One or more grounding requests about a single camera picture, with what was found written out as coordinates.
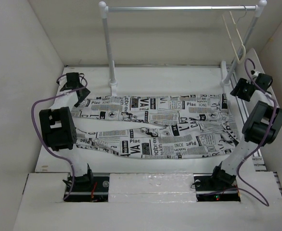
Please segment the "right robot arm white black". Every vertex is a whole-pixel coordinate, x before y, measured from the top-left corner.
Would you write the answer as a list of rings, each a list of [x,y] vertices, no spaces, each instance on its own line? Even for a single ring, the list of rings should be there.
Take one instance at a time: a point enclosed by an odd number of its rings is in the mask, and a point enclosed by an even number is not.
[[[208,180],[216,190],[231,186],[249,155],[260,147],[273,143],[282,127],[282,109],[267,92],[273,78],[256,71],[252,71],[252,74],[250,81],[241,78],[231,95],[249,102],[254,92],[258,91],[260,100],[244,123],[240,143],[229,157],[214,168]]]

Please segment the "newspaper print trousers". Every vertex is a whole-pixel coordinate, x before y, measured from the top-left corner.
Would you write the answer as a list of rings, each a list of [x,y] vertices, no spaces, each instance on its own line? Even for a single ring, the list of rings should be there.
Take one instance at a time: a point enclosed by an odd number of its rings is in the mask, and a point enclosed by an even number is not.
[[[198,159],[230,154],[240,142],[225,94],[103,96],[73,117],[138,123],[138,128],[78,131],[77,147],[134,159]]]

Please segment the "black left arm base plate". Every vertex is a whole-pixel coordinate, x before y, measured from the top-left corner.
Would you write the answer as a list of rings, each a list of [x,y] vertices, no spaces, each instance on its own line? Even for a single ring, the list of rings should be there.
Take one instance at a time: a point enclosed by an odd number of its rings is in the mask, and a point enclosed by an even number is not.
[[[90,185],[75,182],[72,192],[69,194],[71,186],[71,176],[63,180],[65,184],[65,202],[108,202],[110,175],[97,173],[93,175]]]

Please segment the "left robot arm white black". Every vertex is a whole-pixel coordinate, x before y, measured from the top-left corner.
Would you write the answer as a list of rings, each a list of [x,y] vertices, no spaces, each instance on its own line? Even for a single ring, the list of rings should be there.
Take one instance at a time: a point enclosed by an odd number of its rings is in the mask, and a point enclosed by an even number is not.
[[[83,80],[84,74],[78,72],[58,78],[60,95],[50,108],[39,112],[39,121],[46,146],[71,167],[71,176],[64,183],[89,191],[94,186],[94,178],[89,165],[82,160],[77,150],[77,129],[72,116],[72,109],[79,106],[90,93],[87,82],[82,84]]]

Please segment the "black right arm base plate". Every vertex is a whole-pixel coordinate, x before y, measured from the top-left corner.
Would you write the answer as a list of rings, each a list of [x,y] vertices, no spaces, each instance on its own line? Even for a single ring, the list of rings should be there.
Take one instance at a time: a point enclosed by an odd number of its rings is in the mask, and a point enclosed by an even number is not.
[[[225,183],[214,180],[211,174],[194,174],[191,189],[195,190],[197,202],[240,202],[236,181]]]

